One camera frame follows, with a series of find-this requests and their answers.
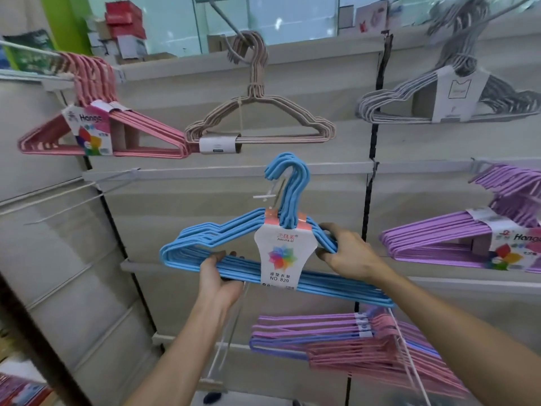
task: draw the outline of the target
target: left hand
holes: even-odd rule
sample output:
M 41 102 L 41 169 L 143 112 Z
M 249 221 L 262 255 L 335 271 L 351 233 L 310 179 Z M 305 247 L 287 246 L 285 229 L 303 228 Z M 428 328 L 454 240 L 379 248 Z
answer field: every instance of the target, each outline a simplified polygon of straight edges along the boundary
M 226 256 L 226 251 L 211 254 L 199 267 L 199 296 L 202 304 L 212 303 L 229 310 L 242 293 L 243 282 L 240 280 L 223 281 L 216 269 L 216 263 Z

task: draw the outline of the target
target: forearm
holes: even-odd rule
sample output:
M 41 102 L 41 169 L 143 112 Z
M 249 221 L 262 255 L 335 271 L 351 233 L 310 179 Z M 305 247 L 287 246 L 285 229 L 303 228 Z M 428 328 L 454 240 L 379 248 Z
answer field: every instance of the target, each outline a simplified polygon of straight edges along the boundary
M 198 300 L 182 332 L 125 406 L 187 406 L 216 343 L 227 310 Z
M 485 406 L 538 405 L 541 358 L 527 347 L 382 267 L 376 285 L 406 313 Z

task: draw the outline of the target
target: hand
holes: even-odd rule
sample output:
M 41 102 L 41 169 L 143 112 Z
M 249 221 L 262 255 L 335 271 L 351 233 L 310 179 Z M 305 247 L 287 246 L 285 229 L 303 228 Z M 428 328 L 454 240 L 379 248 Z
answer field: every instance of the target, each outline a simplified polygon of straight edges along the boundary
M 328 253 L 323 248 L 318 248 L 315 253 L 339 275 L 378 286 L 389 273 L 394 273 L 358 233 L 347 231 L 333 223 L 319 226 L 330 231 L 336 238 L 338 252 Z
M 226 251 L 211 254 L 199 267 L 199 296 L 198 302 L 218 305 L 220 309 L 228 311 L 239 299 L 243 283 L 240 280 L 223 281 L 216 269 L 216 263 L 226 256 Z

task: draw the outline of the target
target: beige clothes hanger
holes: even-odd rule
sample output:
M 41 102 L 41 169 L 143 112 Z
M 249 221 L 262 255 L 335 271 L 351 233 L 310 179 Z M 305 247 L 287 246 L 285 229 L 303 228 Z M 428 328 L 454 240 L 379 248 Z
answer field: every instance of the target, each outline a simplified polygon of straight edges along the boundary
M 243 31 L 246 42 L 237 35 L 233 41 L 233 47 L 227 44 L 229 49 L 228 58 L 230 61 L 238 64 L 240 61 L 250 64 L 250 83 L 248 84 L 248 93 L 246 96 L 232 98 L 224 102 L 211 111 L 204 120 L 194 122 L 186 127 L 185 134 L 188 142 L 199 142 L 207 129 L 216 127 L 222 119 L 231 114 L 240 105 L 258 102 L 262 104 L 272 104 L 280 108 L 295 118 L 303 127 L 311 127 L 317 131 L 317 134 L 306 135 L 275 135 L 262 137 L 243 137 L 239 136 L 235 142 L 241 144 L 293 144 L 293 143 L 319 143 L 331 140 L 336 135 L 334 124 L 324 118 L 315 117 L 304 108 L 294 102 L 274 95 L 265 95 L 263 85 L 264 67 L 267 64 L 268 54 L 265 42 L 256 31 Z M 253 56 L 251 61 L 244 59 L 248 48 L 251 47 Z

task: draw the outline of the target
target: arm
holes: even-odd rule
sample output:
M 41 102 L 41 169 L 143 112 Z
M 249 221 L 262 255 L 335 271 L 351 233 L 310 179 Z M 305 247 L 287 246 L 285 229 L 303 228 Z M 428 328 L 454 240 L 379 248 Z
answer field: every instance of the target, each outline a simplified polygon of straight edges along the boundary
M 409 316 L 456 376 L 485 406 L 541 404 L 541 357 L 507 334 L 411 283 L 357 233 L 335 224 L 338 252 L 320 259 L 345 278 L 381 288 Z
M 227 311 L 239 298 L 242 282 L 222 282 L 216 262 L 219 252 L 200 268 L 199 295 L 186 325 L 167 352 L 124 406 L 188 406 Z

